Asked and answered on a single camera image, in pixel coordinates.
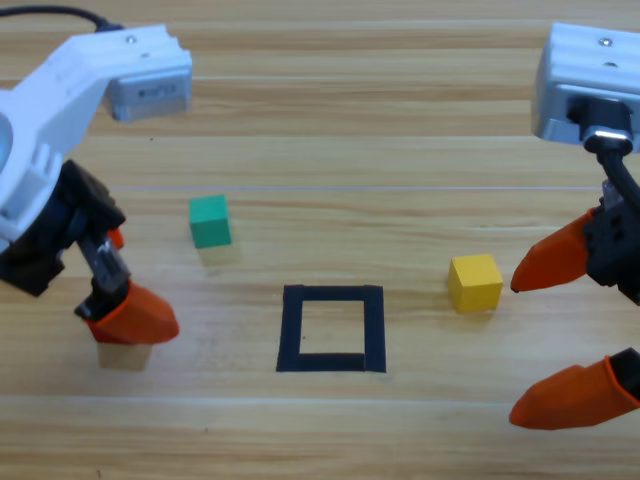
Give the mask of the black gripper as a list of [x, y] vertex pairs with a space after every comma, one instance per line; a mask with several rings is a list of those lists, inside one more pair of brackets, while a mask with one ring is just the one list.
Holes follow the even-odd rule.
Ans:
[[[639, 217], [623, 202], [610, 208], [601, 203], [533, 245], [515, 269], [510, 288], [516, 293], [546, 289], [586, 273], [639, 305]], [[635, 409], [636, 398], [623, 388], [606, 356], [529, 387], [509, 421], [551, 431], [599, 425]]]
[[34, 297], [64, 269], [61, 256], [76, 243], [92, 273], [91, 294], [74, 313], [101, 343], [154, 345], [179, 334], [171, 305], [130, 280], [117, 249], [126, 220], [107, 187], [69, 159], [41, 213], [1, 253], [1, 279]]

